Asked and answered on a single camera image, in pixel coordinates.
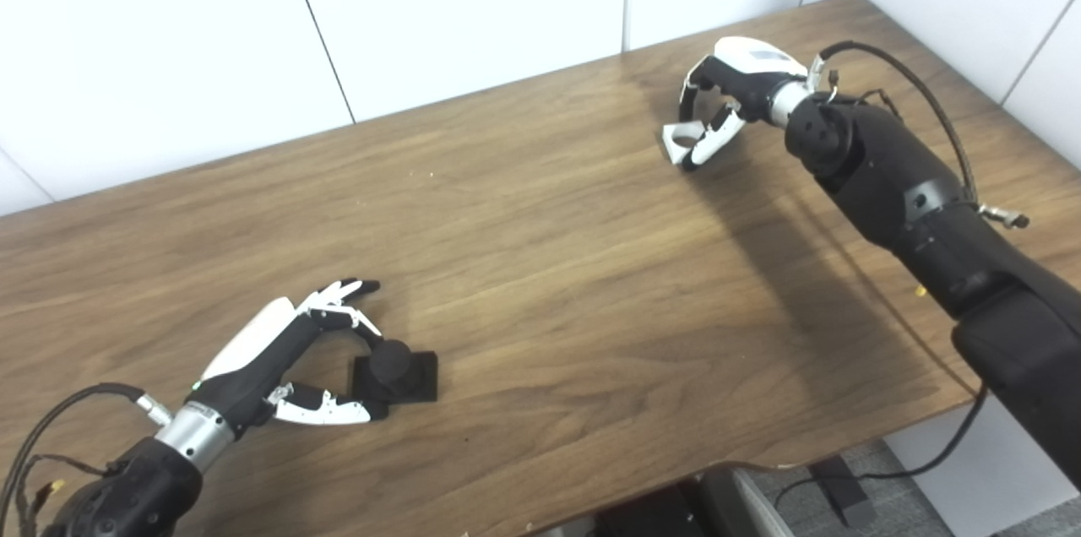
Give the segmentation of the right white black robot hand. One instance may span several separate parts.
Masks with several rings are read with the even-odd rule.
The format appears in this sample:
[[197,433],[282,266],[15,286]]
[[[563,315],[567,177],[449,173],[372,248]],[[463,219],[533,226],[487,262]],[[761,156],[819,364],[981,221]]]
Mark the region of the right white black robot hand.
[[[719,38],[713,52],[684,76],[678,122],[660,129],[668,159],[684,171],[695,171],[747,124],[768,122],[785,129],[796,107],[811,97],[811,78],[808,67],[765,41]],[[729,100],[713,117],[697,119],[698,94],[711,90]]]

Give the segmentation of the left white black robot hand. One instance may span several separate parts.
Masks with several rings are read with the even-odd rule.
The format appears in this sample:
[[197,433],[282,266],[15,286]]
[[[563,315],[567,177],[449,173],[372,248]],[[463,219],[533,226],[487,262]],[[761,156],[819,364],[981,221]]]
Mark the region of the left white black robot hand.
[[381,330],[351,306],[379,288],[378,280],[348,278],[313,291],[298,305],[286,297],[273,299],[221,349],[186,401],[213,410],[235,438],[270,419],[309,426],[386,419],[389,410],[384,403],[285,382],[286,372],[321,334],[350,330],[366,343],[383,343]]

